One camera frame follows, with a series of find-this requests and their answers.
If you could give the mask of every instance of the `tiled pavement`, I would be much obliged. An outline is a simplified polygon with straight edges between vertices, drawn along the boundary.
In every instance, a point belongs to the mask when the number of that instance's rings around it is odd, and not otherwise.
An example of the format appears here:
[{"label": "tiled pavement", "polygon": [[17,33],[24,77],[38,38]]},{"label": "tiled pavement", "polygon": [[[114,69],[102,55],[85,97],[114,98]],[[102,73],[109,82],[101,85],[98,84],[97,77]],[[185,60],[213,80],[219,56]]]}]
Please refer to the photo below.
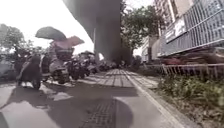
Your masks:
[{"label": "tiled pavement", "polygon": [[0,88],[0,128],[173,128],[123,70],[40,91]]}]

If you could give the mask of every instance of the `fence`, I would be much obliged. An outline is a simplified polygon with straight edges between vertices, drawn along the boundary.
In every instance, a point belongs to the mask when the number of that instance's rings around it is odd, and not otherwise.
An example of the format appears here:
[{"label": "fence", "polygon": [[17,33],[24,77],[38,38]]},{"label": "fence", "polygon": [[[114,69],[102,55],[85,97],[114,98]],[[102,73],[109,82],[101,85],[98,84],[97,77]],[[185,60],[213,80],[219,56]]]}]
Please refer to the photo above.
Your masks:
[{"label": "fence", "polygon": [[145,68],[161,75],[186,75],[209,79],[224,78],[224,64],[148,65]]}]

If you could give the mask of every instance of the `overpass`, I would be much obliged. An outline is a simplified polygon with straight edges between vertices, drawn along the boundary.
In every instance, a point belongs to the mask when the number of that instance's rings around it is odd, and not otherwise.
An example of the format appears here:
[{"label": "overpass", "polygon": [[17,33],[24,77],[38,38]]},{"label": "overpass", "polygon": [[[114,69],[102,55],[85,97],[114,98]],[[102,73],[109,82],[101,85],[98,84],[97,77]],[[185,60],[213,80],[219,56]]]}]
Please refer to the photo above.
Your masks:
[{"label": "overpass", "polygon": [[120,39],[121,0],[63,1],[91,39],[95,39],[96,52],[102,53],[108,60],[119,61],[122,58]]}]

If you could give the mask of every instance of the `building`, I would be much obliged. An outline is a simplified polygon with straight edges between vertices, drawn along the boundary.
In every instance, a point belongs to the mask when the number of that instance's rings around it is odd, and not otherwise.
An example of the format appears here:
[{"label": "building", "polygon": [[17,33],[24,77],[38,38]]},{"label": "building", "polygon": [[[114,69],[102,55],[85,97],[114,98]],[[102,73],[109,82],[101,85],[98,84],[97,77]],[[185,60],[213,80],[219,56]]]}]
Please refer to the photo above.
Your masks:
[{"label": "building", "polygon": [[148,49],[149,49],[149,38],[146,37],[143,39],[143,46],[142,46],[142,61],[143,62],[148,62],[149,61],[149,54],[148,54]]},{"label": "building", "polygon": [[0,24],[0,41],[5,39],[7,34],[7,26],[5,24]]},{"label": "building", "polygon": [[157,13],[161,15],[166,26],[170,26],[191,6],[193,0],[155,0]]},{"label": "building", "polygon": [[223,3],[223,0],[194,0],[189,8],[181,8],[187,4],[176,2],[178,14],[183,14],[162,32],[158,43],[160,49],[152,50],[157,52],[153,55],[167,58],[203,51],[205,47],[223,47]]}]

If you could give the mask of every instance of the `green tree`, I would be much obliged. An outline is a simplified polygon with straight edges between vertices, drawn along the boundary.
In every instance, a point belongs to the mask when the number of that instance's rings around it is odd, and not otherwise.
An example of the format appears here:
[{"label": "green tree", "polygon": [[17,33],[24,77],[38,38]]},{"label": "green tree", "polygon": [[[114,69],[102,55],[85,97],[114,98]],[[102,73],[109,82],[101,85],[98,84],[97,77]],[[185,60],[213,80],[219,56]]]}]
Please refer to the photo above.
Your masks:
[{"label": "green tree", "polygon": [[11,49],[17,50],[18,47],[23,46],[25,43],[23,33],[15,27],[0,25],[1,37],[0,46],[10,51]]},{"label": "green tree", "polygon": [[164,26],[161,16],[157,15],[154,6],[125,10],[125,3],[121,8],[121,39],[133,52],[142,46],[145,37],[158,37],[159,28]]}]

